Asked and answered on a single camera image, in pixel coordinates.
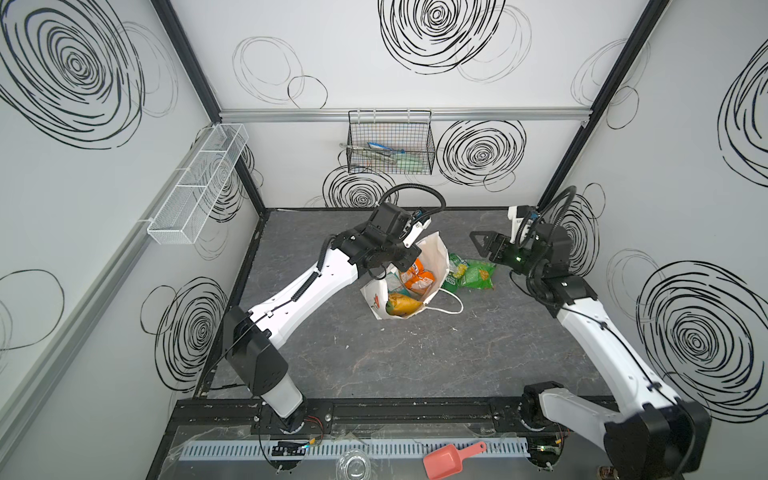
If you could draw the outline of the green snack packet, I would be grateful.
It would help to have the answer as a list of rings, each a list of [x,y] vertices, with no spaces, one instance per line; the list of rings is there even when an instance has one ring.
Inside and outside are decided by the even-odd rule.
[[[492,276],[496,265],[483,260],[468,260],[467,269],[460,278],[460,286],[476,290],[493,289]]]

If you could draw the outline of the yellow snack packet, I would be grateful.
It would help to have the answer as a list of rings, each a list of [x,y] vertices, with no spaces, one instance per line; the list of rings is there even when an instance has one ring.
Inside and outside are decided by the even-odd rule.
[[[423,304],[408,295],[391,293],[388,296],[385,310],[390,316],[407,317],[418,312]]]

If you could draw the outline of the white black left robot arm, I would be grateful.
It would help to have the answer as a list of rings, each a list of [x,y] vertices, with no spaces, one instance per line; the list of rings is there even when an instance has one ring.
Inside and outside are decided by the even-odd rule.
[[[421,249],[417,238],[430,216],[384,202],[363,223],[328,236],[317,261],[302,275],[262,303],[232,307],[223,318],[222,358],[247,389],[282,422],[296,431],[306,416],[305,396],[289,375],[280,348],[315,310],[337,292],[377,268],[406,270]]]

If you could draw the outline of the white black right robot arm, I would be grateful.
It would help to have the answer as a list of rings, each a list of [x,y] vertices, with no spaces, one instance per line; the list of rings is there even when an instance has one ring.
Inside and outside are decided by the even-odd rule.
[[[558,424],[600,447],[622,479],[680,479],[696,471],[711,417],[684,400],[640,357],[609,318],[595,290],[571,270],[565,228],[536,223],[511,238],[473,231],[479,255],[526,280],[528,294],[576,339],[608,385],[615,409],[554,381],[528,385],[521,418],[531,429]]]

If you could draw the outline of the orange snack packet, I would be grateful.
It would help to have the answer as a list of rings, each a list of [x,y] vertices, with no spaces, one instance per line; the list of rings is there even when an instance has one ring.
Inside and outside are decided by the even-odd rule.
[[[401,272],[399,277],[405,289],[418,296],[424,296],[436,281],[435,275],[424,267],[420,259]]]

